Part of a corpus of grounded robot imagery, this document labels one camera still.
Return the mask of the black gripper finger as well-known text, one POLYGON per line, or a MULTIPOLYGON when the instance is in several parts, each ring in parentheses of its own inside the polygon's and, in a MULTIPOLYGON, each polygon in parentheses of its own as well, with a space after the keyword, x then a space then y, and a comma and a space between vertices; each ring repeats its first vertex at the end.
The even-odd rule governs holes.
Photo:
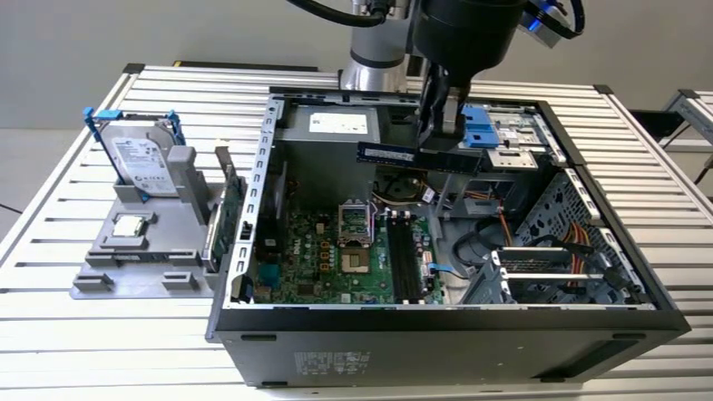
POLYGON ((417 115, 417 147, 452 150, 464 137, 465 87, 453 86, 444 67, 426 64, 417 115))

